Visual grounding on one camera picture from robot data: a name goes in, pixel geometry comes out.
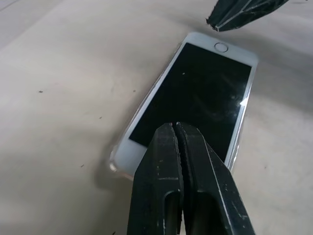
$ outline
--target phone bezel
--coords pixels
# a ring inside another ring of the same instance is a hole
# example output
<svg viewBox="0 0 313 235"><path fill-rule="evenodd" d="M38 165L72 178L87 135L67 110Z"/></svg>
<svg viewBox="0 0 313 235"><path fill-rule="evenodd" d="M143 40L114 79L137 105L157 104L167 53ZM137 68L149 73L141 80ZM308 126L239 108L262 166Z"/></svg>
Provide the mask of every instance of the phone bezel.
<svg viewBox="0 0 313 235"><path fill-rule="evenodd" d="M177 52L175 53L173 59L161 74L161 76L157 79L155 84L152 86L144 100L142 101L141 105L137 109L134 117L132 118L130 124L126 128L122 138L118 142L118 144L114 147L113 151L110 155L110 168L114 171L119 171L120 173L124 174L128 178L132 178L134 173L144 156L147 147L129 139L131 133L133 132L134 128L138 124L140 118L146 111L147 107L149 106L151 100L153 99L154 95L157 93L159 87L161 86L162 82L164 81L165 77L167 76L168 72L172 68L173 64L175 63L176 59L178 58L180 52L182 51L183 47L186 43L193 44L195 46L201 47L208 51L214 52L216 54L222 55L224 57L230 58L232 60L241 62L243 64L251 66L251 72L248 78L248 82L246 85L246 90L244 93L243 100L248 99L252 81L254 78L256 66L258 64L257 56L245 49L236 47L234 45L230 45L228 43L222 42L218 39L211 38L207 35L192 32L187 35L187 37L183 40L180 47L178 48ZM219 52L215 49L214 45L216 43L223 43L228 46L228 50L226 52ZM228 147L225 165L231 170L236 156L238 152L238 141L240 135L240 129L243 123L244 114L246 111L246 104L241 105L238 117L235 123L235 127L233 130L233 134L231 137L231 141Z"/></svg>

